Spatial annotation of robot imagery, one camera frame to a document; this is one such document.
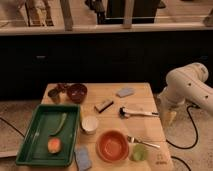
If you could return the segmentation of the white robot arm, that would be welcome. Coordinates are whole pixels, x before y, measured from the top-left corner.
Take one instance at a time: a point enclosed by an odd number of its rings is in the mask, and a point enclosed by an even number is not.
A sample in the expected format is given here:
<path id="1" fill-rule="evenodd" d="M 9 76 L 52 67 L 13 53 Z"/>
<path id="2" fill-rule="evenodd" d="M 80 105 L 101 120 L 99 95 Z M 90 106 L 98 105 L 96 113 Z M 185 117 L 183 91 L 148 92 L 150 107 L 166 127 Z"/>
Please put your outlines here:
<path id="1" fill-rule="evenodd" d="M 176 116 L 174 109 L 183 105 L 185 100 L 213 115 L 213 88 L 205 84 L 208 76 L 208 69 L 201 63 L 191 63 L 167 73 L 167 86 L 158 96 L 162 107 L 160 119 L 163 127 L 172 123 Z"/>

